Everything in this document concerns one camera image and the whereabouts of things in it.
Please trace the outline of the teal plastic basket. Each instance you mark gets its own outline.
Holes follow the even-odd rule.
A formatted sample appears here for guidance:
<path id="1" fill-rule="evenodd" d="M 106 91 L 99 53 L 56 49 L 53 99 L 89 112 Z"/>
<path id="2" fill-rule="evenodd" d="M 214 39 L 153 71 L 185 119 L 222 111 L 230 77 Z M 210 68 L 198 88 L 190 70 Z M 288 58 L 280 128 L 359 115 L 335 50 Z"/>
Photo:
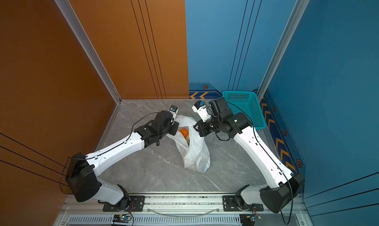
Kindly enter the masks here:
<path id="1" fill-rule="evenodd" d="M 266 128 L 260 103 L 254 92 L 224 91 L 223 98 L 234 114 L 244 112 L 252 120 L 255 129 Z"/>

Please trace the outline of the white plastic bag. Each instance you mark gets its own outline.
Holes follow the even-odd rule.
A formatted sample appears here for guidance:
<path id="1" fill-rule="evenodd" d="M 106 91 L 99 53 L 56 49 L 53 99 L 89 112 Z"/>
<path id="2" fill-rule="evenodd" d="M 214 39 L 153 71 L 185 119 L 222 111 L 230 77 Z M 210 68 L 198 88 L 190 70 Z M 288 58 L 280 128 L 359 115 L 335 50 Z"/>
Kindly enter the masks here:
<path id="1" fill-rule="evenodd" d="M 198 173 L 205 173 L 210 167 L 211 158 L 204 137 L 193 128 L 196 120 L 192 117 L 177 115 L 175 121 L 179 123 L 176 135 L 168 134 L 167 137 L 174 140 L 175 145 L 183 159 L 184 168 Z M 189 135 L 185 138 L 180 129 L 185 128 Z"/>

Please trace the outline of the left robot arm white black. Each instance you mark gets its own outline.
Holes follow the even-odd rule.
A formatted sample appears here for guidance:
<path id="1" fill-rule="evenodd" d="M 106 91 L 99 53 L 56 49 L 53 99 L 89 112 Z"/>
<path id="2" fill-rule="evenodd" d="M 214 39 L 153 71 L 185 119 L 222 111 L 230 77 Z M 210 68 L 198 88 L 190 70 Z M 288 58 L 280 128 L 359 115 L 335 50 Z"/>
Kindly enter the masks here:
<path id="1" fill-rule="evenodd" d="M 120 141 L 87 155 L 78 153 L 71 157 L 65 179 L 76 201 L 95 199 L 117 211 L 129 211 L 132 200 L 126 189 L 120 184 L 103 181 L 99 176 L 127 156 L 152 144 L 159 145 L 164 136 L 174 136 L 179 127 L 175 121 L 177 113 L 178 107 L 172 105 L 167 111 L 157 112 L 155 119 L 132 128 Z"/>

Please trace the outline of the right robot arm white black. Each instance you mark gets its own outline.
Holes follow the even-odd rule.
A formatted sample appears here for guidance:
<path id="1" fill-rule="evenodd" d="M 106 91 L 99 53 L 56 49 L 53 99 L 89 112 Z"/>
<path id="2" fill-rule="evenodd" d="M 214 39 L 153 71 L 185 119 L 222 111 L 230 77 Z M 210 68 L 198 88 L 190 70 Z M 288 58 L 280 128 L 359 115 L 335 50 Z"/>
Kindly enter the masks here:
<path id="1" fill-rule="evenodd" d="M 261 171 L 266 183 L 260 187 L 245 185 L 235 194 L 237 206 L 245 211 L 253 204 L 263 204 L 273 213 L 279 213 L 304 186 L 305 178 L 294 173 L 262 141 L 253 122 L 243 112 L 234 114 L 225 98 L 212 100 L 208 105 L 197 101 L 192 107 L 201 120 L 194 129 L 201 137 L 220 132 L 238 143 Z"/>

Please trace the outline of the orange fruit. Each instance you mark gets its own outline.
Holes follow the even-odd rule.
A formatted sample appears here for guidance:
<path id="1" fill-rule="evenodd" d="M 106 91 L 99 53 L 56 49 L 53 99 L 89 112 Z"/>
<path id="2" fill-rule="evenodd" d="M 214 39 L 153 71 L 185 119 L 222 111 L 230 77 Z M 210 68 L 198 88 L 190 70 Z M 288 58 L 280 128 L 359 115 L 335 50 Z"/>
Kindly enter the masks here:
<path id="1" fill-rule="evenodd" d="M 189 131 L 188 131 L 187 129 L 185 129 L 185 128 L 180 129 L 180 133 L 181 133 L 185 138 L 187 138 L 188 135 L 189 135 Z"/>

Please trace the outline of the right circuit board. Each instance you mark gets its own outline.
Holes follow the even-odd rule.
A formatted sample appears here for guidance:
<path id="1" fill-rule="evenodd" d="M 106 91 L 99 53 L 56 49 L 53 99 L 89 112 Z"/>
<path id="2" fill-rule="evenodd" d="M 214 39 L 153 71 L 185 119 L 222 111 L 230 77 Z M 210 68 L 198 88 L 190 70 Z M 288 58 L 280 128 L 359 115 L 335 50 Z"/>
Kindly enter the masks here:
<path id="1" fill-rule="evenodd" d="M 240 223 L 242 226 L 254 226 L 262 217 L 259 214 L 240 214 Z"/>

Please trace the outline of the left green circuit board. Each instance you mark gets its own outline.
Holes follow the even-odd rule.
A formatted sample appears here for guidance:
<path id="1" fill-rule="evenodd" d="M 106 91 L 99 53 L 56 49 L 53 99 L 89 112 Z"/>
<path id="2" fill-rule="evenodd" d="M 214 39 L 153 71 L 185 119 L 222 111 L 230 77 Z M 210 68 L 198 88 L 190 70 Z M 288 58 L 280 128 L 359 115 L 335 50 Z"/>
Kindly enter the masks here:
<path id="1" fill-rule="evenodd" d="M 116 226 L 132 226 L 133 218 L 129 214 L 115 214 L 112 219 L 112 225 Z"/>

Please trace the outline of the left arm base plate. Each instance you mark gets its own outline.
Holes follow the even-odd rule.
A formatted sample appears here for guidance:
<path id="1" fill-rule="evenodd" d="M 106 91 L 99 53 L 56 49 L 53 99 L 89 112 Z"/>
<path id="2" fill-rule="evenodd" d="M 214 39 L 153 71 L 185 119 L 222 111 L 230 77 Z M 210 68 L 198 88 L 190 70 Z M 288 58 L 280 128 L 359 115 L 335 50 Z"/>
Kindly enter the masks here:
<path id="1" fill-rule="evenodd" d="M 142 212 L 145 204 L 145 196 L 132 195 L 124 196 L 121 201 L 115 205 L 105 203 L 103 212 Z"/>

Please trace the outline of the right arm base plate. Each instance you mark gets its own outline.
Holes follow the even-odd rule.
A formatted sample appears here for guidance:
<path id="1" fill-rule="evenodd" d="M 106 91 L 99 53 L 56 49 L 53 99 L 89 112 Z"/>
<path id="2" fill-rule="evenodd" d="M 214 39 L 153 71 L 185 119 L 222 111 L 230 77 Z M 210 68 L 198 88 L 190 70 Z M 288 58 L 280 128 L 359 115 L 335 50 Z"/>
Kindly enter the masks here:
<path id="1" fill-rule="evenodd" d="M 252 211 L 252 212 L 263 212 L 264 208 L 262 204 L 247 204 L 243 201 L 240 196 L 236 195 L 224 195 L 223 207 L 224 211 Z"/>

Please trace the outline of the aluminium mounting rail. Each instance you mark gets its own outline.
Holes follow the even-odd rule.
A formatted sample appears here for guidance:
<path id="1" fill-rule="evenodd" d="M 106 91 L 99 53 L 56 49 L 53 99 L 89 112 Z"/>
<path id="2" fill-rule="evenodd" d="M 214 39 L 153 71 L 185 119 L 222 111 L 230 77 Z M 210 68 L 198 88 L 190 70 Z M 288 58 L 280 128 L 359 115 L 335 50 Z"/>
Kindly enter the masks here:
<path id="1" fill-rule="evenodd" d="M 255 226 L 311 226 L 309 213 L 300 197 L 275 214 L 263 206 L 263 212 L 232 211 L 223 207 L 227 193 L 137 193 L 145 196 L 142 212 L 103 212 L 103 204 L 95 200 L 78 203 L 67 197 L 54 225 L 56 226 L 115 226 L 115 214 L 129 214 L 132 226 L 241 226 L 240 214 L 259 214 Z"/>

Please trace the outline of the right aluminium corner post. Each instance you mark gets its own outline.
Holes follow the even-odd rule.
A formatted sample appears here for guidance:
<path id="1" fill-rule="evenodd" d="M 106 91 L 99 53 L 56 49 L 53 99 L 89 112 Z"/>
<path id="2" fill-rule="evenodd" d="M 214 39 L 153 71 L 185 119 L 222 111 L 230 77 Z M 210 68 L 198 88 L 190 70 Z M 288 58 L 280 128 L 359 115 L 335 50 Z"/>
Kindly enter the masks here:
<path id="1" fill-rule="evenodd" d="M 257 97 L 258 100 L 261 101 L 264 97 L 264 94 L 277 70 L 277 67 L 282 60 L 285 51 L 294 35 L 294 32 L 296 31 L 296 28 L 309 4 L 310 0 L 297 0 L 294 8 L 290 14 L 290 17 L 287 21 L 287 24 L 283 30 L 283 33 L 280 37 L 280 40 L 277 44 L 277 47 L 274 51 L 274 54 L 272 56 L 272 59 L 267 67 L 267 70 L 264 74 L 264 77 L 262 79 L 262 82 L 259 86 Z"/>

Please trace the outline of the aluminium corner post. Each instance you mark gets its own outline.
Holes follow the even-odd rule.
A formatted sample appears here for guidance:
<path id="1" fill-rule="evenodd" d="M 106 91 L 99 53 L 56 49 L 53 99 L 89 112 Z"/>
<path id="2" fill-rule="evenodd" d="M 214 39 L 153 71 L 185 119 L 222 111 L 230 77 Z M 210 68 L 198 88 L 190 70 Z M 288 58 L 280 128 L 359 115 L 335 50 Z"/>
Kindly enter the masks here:
<path id="1" fill-rule="evenodd" d="M 103 62 L 101 61 L 96 49 L 94 48 L 69 0 L 54 1 L 64 16 L 66 22 L 70 26 L 71 30 L 73 31 L 74 35 L 76 36 L 77 40 L 79 41 L 87 57 L 91 61 L 93 67 L 97 71 L 111 97 L 117 105 L 120 104 L 122 102 L 122 98 L 117 91 L 114 83 L 112 82 L 110 75 L 108 74 Z"/>
<path id="2" fill-rule="evenodd" d="M 296 28 L 309 4 L 310 0 L 297 0 L 294 8 L 290 14 L 290 17 L 287 21 L 287 24 L 283 30 L 283 33 L 280 37 L 280 40 L 277 44 L 277 47 L 274 51 L 274 54 L 272 56 L 272 59 L 267 67 L 267 70 L 264 74 L 264 77 L 262 79 L 262 82 L 259 86 L 257 97 L 258 100 L 261 101 L 264 97 L 264 94 L 277 70 L 277 67 L 282 60 L 285 51 L 294 35 L 294 32 L 296 31 Z"/>

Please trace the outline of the left aluminium corner post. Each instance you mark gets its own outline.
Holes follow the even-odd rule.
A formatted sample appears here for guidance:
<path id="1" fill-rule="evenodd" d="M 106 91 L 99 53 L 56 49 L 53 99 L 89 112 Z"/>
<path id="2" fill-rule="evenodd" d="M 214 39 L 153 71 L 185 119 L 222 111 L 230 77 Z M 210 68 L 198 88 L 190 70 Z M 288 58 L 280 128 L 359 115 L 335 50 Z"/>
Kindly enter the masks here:
<path id="1" fill-rule="evenodd" d="M 64 16 L 66 22 L 70 26 L 71 30 L 73 31 L 74 35 L 76 36 L 77 40 L 79 41 L 87 57 L 91 61 L 93 67 L 97 71 L 111 97 L 117 105 L 120 104 L 122 102 L 122 98 L 117 91 L 114 83 L 112 82 L 110 75 L 108 74 L 103 62 L 101 61 L 96 49 L 94 48 L 69 0 L 54 1 Z"/>

